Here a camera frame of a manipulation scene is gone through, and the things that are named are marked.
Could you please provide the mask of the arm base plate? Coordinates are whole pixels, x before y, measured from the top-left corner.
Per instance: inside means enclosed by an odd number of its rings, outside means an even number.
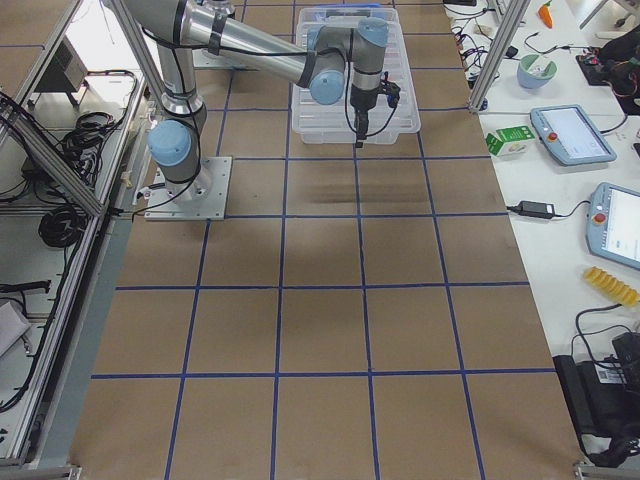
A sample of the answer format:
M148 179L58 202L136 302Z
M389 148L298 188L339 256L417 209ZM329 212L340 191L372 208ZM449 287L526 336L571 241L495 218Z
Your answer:
M233 70L233 62L226 57L209 53L204 49L193 50L193 65L196 70Z
M143 212L148 221L219 221L225 217L229 182L232 171L231 156L205 157L199 175L189 188L166 183L157 167L155 182L162 183L143 195L148 201Z

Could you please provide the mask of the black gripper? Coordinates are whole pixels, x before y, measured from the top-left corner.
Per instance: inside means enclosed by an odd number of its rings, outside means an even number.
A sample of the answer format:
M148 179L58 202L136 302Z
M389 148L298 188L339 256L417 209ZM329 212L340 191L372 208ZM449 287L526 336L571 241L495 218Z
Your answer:
M362 138L366 140L369 129L369 111L376 106L375 92L351 92L350 104L355 111L356 149L362 148Z

